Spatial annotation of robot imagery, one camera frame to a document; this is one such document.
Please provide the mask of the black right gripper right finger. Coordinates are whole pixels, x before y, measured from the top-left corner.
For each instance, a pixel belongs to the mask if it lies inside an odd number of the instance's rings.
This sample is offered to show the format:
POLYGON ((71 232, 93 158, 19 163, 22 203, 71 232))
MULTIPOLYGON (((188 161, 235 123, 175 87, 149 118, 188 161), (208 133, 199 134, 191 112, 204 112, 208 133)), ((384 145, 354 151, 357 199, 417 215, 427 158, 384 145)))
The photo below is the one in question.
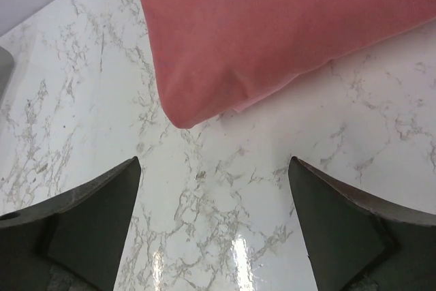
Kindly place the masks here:
POLYGON ((435 215, 293 157, 288 176, 318 290, 434 290, 435 215))

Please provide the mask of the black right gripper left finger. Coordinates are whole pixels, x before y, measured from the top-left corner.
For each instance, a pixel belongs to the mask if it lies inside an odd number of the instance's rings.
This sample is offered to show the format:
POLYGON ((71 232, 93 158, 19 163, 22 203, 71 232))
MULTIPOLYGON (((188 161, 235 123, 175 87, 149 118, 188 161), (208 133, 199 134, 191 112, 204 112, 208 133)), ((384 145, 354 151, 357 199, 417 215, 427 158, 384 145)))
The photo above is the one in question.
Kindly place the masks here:
POLYGON ((1 216, 2 290, 113 290, 140 183, 137 157, 1 216))

